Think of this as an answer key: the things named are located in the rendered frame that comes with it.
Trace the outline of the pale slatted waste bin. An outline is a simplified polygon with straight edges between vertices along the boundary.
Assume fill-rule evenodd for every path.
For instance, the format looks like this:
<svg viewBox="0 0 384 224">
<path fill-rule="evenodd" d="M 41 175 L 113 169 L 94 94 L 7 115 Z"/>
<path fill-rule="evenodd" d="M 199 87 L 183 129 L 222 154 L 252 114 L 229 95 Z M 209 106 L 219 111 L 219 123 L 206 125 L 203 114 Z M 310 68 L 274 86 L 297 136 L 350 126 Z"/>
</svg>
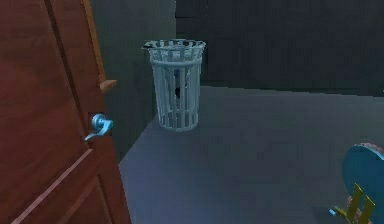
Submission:
<svg viewBox="0 0 384 224">
<path fill-rule="evenodd" d="M 151 40 L 149 53 L 159 125 L 175 132 L 194 129 L 199 121 L 200 76 L 206 43 L 199 40 Z"/>
</svg>

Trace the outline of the brown wooden room door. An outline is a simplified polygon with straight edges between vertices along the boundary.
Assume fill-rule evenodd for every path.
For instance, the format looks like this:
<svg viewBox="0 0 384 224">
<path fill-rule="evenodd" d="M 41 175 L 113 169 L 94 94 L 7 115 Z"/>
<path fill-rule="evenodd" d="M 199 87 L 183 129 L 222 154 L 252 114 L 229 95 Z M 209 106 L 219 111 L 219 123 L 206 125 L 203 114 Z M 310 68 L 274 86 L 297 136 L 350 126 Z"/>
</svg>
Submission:
<svg viewBox="0 0 384 224">
<path fill-rule="evenodd" d="M 131 224 L 89 0 L 0 0 L 0 224 Z"/>
</svg>

